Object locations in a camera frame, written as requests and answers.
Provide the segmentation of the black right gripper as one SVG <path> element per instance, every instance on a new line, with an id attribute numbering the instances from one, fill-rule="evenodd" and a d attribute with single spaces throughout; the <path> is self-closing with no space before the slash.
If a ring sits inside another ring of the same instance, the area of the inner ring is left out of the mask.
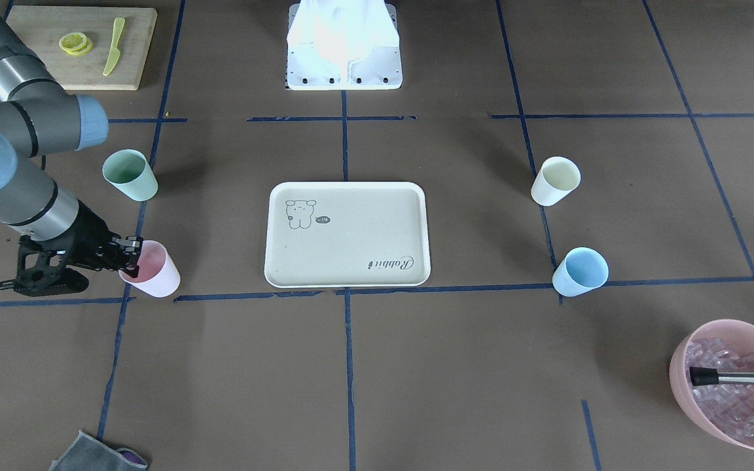
<path id="1" fill-rule="evenodd" d="M 139 275 L 140 253 L 143 238 L 120 238 L 109 230 L 86 205 L 78 206 L 78 214 L 66 232 L 47 241 L 30 241 L 30 253 L 39 257 L 59 257 L 60 265 L 78 266 L 86 270 L 117 270 L 128 277 Z"/>

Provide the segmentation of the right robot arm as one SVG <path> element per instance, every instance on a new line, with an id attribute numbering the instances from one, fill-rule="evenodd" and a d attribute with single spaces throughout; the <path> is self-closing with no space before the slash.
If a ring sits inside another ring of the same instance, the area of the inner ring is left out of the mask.
<path id="1" fill-rule="evenodd" d="M 34 158 L 93 147 L 109 121 L 92 96 L 66 92 L 0 16 L 0 222 L 63 265 L 138 272 L 143 242 L 111 232 Z"/>

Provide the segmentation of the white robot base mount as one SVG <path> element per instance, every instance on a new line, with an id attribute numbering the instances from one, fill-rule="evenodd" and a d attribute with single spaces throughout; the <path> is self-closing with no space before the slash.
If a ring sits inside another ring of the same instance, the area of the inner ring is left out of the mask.
<path id="1" fill-rule="evenodd" d="M 301 1 L 288 12 L 290 90 L 396 90 L 403 83 L 394 5 Z"/>

